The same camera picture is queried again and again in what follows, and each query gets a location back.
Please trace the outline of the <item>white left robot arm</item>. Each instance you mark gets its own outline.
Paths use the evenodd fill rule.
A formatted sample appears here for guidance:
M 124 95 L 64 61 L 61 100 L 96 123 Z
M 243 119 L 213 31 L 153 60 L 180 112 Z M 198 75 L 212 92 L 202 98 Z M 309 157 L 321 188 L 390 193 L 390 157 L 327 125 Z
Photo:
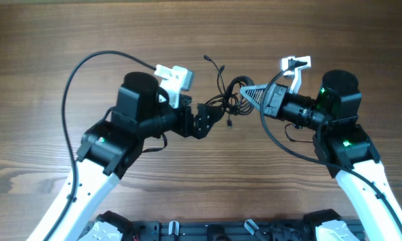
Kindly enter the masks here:
M 116 105 L 82 136 L 75 166 L 30 240 L 77 240 L 103 200 L 128 168 L 146 150 L 150 137 L 172 131 L 182 137 L 204 138 L 223 117 L 219 106 L 198 105 L 191 98 L 175 99 L 158 75 L 130 72 L 119 87 Z

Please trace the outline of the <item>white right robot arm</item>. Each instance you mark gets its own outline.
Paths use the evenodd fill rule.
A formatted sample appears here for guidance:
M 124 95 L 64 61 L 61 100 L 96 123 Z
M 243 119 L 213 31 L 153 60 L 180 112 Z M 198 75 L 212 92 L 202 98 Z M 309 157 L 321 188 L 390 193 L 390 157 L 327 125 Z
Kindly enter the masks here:
M 328 168 L 370 240 L 402 240 L 402 209 L 388 184 L 377 148 L 357 123 L 362 94 L 354 74 L 326 72 L 316 98 L 302 96 L 275 80 L 244 86 L 240 93 L 259 110 L 264 131 L 278 147 Z M 280 143 L 268 129 L 267 117 L 313 130 L 317 157 L 309 158 Z

